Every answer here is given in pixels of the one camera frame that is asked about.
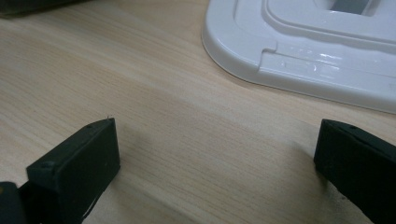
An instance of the wood grain surface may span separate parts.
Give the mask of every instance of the wood grain surface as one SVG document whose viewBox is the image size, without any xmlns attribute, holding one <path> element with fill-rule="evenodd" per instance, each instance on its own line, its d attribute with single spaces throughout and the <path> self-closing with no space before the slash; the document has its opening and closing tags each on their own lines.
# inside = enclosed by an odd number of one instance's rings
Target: wood grain surface
<svg viewBox="0 0 396 224">
<path fill-rule="evenodd" d="M 322 119 L 396 116 L 254 85 L 201 41 L 208 0 L 92 0 L 0 20 L 0 179 L 113 117 L 121 170 L 84 223 L 371 223 L 315 171 Z"/>
</svg>

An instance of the black object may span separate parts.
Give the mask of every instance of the black object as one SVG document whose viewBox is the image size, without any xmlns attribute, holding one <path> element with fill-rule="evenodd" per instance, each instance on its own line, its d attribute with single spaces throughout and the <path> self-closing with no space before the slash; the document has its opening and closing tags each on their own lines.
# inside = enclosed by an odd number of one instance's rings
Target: black object
<svg viewBox="0 0 396 224">
<path fill-rule="evenodd" d="M 0 183 L 0 223 L 79 224 L 119 169 L 115 120 L 89 124 L 28 166 L 19 189 Z"/>
<path fill-rule="evenodd" d="M 0 0 L 0 15 L 12 15 L 59 6 L 77 0 Z"/>
<path fill-rule="evenodd" d="M 396 147 L 355 126 L 324 119 L 317 170 L 374 223 L 396 223 Z"/>
</svg>

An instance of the black rubber pad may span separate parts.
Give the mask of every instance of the black rubber pad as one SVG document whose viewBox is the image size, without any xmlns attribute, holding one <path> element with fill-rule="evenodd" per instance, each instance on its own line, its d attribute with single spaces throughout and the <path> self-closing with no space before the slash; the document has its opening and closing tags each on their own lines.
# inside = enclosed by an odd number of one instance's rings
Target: black rubber pad
<svg viewBox="0 0 396 224">
<path fill-rule="evenodd" d="M 317 170 L 374 223 L 396 223 L 396 147 L 357 127 L 324 119 Z"/>
</svg>

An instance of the white plastic base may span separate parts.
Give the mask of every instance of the white plastic base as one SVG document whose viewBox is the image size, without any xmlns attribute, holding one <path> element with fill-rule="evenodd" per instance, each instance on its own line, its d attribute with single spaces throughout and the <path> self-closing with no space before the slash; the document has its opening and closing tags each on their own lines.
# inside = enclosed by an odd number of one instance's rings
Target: white plastic base
<svg viewBox="0 0 396 224">
<path fill-rule="evenodd" d="M 396 1 L 211 0 L 203 42 L 246 81 L 396 113 Z"/>
</svg>

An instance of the light wood tabletop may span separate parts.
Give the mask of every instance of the light wood tabletop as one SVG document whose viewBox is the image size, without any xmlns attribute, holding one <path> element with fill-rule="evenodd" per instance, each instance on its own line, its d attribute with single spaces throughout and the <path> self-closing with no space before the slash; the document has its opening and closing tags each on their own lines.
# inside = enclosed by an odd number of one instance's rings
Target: light wood tabletop
<svg viewBox="0 0 396 224">
<path fill-rule="evenodd" d="M 208 0 L 92 0 L 0 20 L 0 180 L 115 118 L 121 169 L 84 223 L 371 223 L 315 171 L 322 119 L 396 144 L 396 116 L 247 83 Z"/>
</svg>

